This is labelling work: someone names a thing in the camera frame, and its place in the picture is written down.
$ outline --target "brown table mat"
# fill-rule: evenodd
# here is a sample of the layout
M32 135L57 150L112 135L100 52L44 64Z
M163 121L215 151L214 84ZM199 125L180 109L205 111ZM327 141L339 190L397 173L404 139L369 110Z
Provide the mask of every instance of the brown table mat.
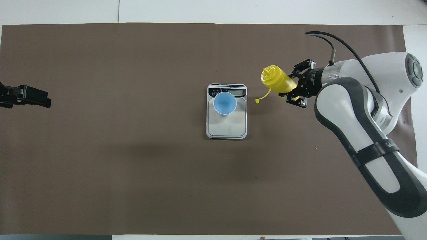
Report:
M3 26L0 81L52 108L0 109L0 233L399 234L314 98L254 103L263 67L328 63L311 30L361 57L405 51L401 26ZM210 83L248 86L244 140L206 137ZM390 136L414 163L410 104Z

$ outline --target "plastic cup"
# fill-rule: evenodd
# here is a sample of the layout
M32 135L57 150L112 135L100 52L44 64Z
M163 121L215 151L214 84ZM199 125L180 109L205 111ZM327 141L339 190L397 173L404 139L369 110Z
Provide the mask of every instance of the plastic cup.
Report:
M222 116L226 116L234 112L236 106L236 97L229 92L220 92L213 99L213 108Z

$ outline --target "digital kitchen scale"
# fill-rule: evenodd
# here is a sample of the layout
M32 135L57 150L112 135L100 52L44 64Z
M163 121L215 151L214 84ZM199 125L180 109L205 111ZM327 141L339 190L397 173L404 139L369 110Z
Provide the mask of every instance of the digital kitchen scale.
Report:
M237 102L234 112L228 115L221 115L214 108L215 96L224 91L233 94ZM206 135L222 139L245 138L248 129L247 96L248 89L244 84L210 84L206 101Z

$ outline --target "yellow bottle cap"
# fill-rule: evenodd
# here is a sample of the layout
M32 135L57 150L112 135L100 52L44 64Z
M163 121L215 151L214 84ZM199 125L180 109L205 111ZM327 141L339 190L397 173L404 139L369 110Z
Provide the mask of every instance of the yellow bottle cap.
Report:
M269 88L280 85L285 77L285 73L276 65L270 65L263 69L261 81Z

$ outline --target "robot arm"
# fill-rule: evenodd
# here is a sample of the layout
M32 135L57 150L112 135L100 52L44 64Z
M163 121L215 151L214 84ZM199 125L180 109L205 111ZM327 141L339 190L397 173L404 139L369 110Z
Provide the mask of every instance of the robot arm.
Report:
M323 87L317 120L341 141L407 240L427 237L427 175L410 164L371 116L375 95L350 77Z
M307 34L324 40L318 34L335 38L357 60L335 63L333 48L328 66L315 68L316 63L307 59L283 77L283 71L272 65L261 74L263 84L287 103L302 108L307 107L309 97L316 96L317 120L339 138L405 239L427 239L427 174L410 164L393 140L387 138L403 105L421 86L419 61L404 52L360 59L332 34ZM290 91L285 90L282 86L291 86L291 78L297 78L298 83Z

